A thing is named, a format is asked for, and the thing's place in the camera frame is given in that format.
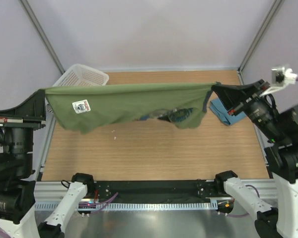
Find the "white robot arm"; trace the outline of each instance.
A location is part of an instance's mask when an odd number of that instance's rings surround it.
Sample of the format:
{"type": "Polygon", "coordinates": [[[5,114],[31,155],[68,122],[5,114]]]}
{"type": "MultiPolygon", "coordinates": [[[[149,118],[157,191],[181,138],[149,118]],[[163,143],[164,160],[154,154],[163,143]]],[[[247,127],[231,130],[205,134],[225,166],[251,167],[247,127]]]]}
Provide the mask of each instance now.
{"type": "Polygon", "coordinates": [[[290,68],[281,66],[273,68],[273,85],[259,80],[212,86],[230,115],[245,112],[272,144],[264,150],[277,187],[278,209],[243,186],[232,171],[216,176],[221,189],[250,214],[261,238],[298,238],[298,105],[279,113],[270,94],[294,84],[296,78],[290,68]]]}
{"type": "Polygon", "coordinates": [[[0,227],[12,238],[64,238],[67,224],[73,212],[79,202],[94,188],[91,183],[93,178],[90,175],[76,174],[76,177],[73,178],[73,180],[79,178],[78,180],[82,182],[74,181],[69,185],[69,189],[60,204],[39,227],[35,223],[34,206],[31,207],[19,224],[0,219],[0,227]]]}
{"type": "MultiPolygon", "coordinates": [[[[225,173],[229,177],[232,174],[224,172],[217,176],[225,173]]],[[[298,238],[298,179],[290,184],[277,174],[273,173],[273,177],[278,193],[278,212],[237,177],[232,176],[224,181],[223,188],[248,212],[261,238],[298,238]]]]}

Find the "wooden surface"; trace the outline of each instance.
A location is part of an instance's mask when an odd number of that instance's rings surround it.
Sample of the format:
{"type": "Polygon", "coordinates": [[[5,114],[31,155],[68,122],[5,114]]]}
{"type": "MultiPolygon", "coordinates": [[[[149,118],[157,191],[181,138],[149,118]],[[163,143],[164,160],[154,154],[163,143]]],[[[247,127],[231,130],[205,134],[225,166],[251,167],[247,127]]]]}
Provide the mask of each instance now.
{"type": "MultiPolygon", "coordinates": [[[[110,84],[214,82],[239,84],[236,71],[109,73],[110,84]]],[[[177,129],[151,119],[97,128],[92,133],[55,127],[42,180],[71,179],[77,172],[97,180],[213,179],[235,171],[242,179],[268,177],[251,121],[223,125],[208,110],[197,129],[177,129]]]]}

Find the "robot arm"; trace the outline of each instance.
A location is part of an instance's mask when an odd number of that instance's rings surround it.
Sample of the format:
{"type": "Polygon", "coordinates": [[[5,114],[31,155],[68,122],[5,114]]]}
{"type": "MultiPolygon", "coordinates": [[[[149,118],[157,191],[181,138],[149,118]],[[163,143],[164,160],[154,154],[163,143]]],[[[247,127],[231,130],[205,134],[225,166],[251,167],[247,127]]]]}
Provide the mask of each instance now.
{"type": "Polygon", "coordinates": [[[279,67],[273,69],[273,87],[263,80],[243,86],[213,86],[230,115],[245,112],[273,145],[265,152],[277,187],[278,209],[256,197],[234,173],[216,177],[222,190],[251,215],[261,238],[298,238],[298,105],[280,114],[274,97],[268,94],[293,84],[296,77],[291,69],[279,67]]]}
{"type": "Polygon", "coordinates": [[[21,105],[0,111],[0,227],[11,237],[64,238],[78,203],[95,191],[91,175],[76,174],[52,215],[36,227],[32,170],[33,131],[45,126],[45,92],[38,90],[21,105]]]}
{"type": "MultiPolygon", "coordinates": [[[[74,177],[85,177],[88,180],[93,179],[90,175],[76,174],[74,177]]],[[[0,227],[11,237],[18,238],[63,238],[66,226],[78,206],[78,203],[87,195],[91,183],[74,181],[57,206],[56,210],[36,227],[35,207],[32,206],[19,224],[12,221],[0,219],[0,227]]]]}

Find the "metal frame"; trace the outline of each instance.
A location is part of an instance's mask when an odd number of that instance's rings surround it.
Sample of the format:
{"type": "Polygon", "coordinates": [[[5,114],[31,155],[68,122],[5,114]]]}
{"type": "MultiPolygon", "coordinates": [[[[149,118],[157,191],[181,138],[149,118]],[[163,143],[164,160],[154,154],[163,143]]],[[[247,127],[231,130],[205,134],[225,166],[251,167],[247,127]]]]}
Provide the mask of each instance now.
{"type": "Polygon", "coordinates": [[[30,18],[30,21],[32,22],[35,30],[37,31],[38,35],[40,36],[43,44],[45,45],[47,51],[49,52],[50,56],[52,57],[56,67],[59,69],[59,71],[61,72],[61,74],[65,73],[65,70],[58,58],[58,56],[56,55],[49,39],[47,38],[47,36],[45,35],[45,32],[40,24],[40,22],[38,21],[38,19],[36,18],[29,2],[27,0],[19,0],[24,11],[26,12],[26,14],[28,15],[28,17],[30,18]]]}
{"type": "Polygon", "coordinates": [[[282,4],[284,3],[285,0],[275,0],[271,9],[269,10],[268,14],[266,15],[262,25],[260,26],[254,40],[252,41],[240,67],[238,68],[239,72],[242,72],[247,64],[247,62],[249,61],[249,59],[251,58],[251,56],[253,55],[255,49],[257,48],[258,44],[260,43],[261,39],[264,37],[267,29],[269,28],[270,24],[272,23],[274,17],[276,16],[276,14],[278,13],[280,7],[282,6],[282,4]]]}

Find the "white wall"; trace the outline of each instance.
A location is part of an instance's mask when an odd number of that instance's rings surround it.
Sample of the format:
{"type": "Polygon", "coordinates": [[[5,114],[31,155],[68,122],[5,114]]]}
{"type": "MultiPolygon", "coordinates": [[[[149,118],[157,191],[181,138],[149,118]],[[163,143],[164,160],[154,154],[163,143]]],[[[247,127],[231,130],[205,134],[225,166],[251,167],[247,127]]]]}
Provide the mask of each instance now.
{"type": "Polygon", "coordinates": [[[235,68],[273,0],[30,0],[64,68],[235,68]]]}
{"type": "MultiPolygon", "coordinates": [[[[285,1],[243,71],[244,83],[271,82],[271,67],[289,63],[298,74],[298,0],[285,1]]],[[[298,83],[274,93],[280,112],[298,103],[298,83]]]]}
{"type": "MultiPolygon", "coordinates": [[[[20,104],[35,90],[60,77],[52,59],[18,1],[0,1],[0,110],[20,104]]],[[[44,130],[35,132],[38,164],[44,130]]]]}

